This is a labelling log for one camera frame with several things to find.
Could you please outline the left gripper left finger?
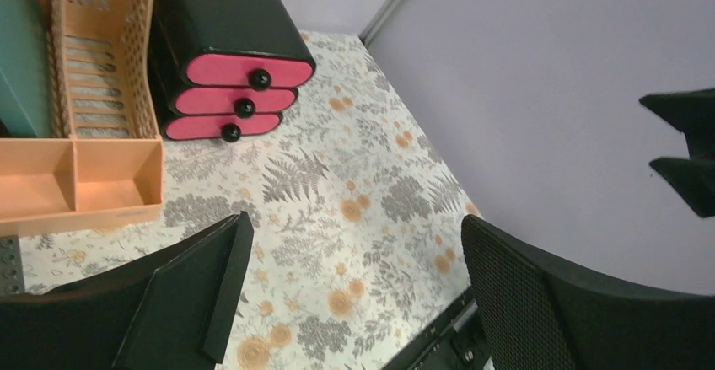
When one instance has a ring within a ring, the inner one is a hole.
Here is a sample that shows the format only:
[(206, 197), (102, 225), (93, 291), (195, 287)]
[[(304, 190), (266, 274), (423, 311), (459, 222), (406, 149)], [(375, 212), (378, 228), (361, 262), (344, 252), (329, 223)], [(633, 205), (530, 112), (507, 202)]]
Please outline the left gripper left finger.
[(2, 368), (215, 368), (253, 237), (241, 212), (98, 275), (2, 298)]

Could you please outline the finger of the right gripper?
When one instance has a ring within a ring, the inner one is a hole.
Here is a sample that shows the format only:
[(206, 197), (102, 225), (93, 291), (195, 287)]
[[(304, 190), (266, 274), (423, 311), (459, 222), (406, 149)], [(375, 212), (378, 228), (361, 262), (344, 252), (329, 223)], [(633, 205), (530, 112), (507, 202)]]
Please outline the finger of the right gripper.
[(690, 158), (714, 158), (714, 88), (648, 94), (639, 103), (685, 136)]
[(656, 158), (649, 166), (701, 218), (714, 216), (714, 160)]

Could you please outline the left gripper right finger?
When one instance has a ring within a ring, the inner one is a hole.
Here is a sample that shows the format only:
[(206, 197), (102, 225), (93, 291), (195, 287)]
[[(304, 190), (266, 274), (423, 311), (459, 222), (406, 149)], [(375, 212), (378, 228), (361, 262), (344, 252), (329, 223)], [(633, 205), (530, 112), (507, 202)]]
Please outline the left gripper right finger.
[(711, 369), (714, 299), (628, 282), (468, 215), (461, 243), (497, 369)]

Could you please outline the pink drawer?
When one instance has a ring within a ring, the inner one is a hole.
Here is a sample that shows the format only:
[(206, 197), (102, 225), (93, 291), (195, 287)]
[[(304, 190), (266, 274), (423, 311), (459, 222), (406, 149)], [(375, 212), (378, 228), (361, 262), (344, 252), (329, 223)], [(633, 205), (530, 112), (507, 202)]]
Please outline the pink drawer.
[(162, 124), (165, 138), (174, 141), (221, 139), (237, 142), (242, 137), (259, 136), (278, 128), (282, 113), (256, 114), (248, 118), (236, 115), (185, 115)]
[(178, 93), (169, 105), (183, 115), (234, 115), (239, 102), (253, 103), (252, 110), (258, 114), (282, 112), (291, 107), (298, 98), (295, 88), (271, 88), (256, 91), (238, 87), (195, 87)]
[(185, 76), (201, 86), (297, 88), (314, 70), (314, 63), (304, 60), (207, 53), (187, 64)]

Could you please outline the pink top drawer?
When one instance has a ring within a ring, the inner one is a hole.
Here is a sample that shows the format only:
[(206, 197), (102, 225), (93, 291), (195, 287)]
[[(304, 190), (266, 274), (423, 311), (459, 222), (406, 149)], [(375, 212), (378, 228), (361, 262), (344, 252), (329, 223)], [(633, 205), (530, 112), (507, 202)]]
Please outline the pink top drawer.
[(304, 60), (207, 53), (187, 64), (185, 76), (201, 86), (297, 88), (314, 70), (314, 63)]

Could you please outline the black drawer cabinet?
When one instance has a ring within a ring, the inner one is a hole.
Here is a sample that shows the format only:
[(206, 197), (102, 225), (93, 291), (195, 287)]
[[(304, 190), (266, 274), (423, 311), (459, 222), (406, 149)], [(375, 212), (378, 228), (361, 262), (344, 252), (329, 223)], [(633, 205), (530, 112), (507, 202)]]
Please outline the black drawer cabinet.
[[(316, 62), (282, 0), (153, 0), (148, 68), (159, 90), (154, 98), (169, 102), (180, 92), (201, 86), (185, 76), (187, 64), (207, 53), (264, 56)], [(241, 101), (235, 115), (251, 117), (253, 103)]]

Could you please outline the teal folder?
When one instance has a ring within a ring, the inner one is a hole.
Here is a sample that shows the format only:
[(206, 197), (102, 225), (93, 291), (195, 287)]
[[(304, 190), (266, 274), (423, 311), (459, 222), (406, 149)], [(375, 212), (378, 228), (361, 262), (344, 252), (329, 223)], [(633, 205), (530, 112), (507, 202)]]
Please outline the teal folder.
[(1, 0), (1, 121), (14, 137), (51, 135), (46, 31), (37, 0)]

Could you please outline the pink bottom drawer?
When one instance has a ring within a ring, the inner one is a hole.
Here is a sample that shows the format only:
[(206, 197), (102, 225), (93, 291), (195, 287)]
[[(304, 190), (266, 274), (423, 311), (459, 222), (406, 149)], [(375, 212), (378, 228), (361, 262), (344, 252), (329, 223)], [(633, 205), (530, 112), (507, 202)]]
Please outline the pink bottom drawer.
[(185, 115), (162, 124), (165, 138), (174, 141), (221, 139), (237, 142), (242, 137), (259, 136), (278, 128), (282, 113), (256, 114), (248, 118), (236, 115)]

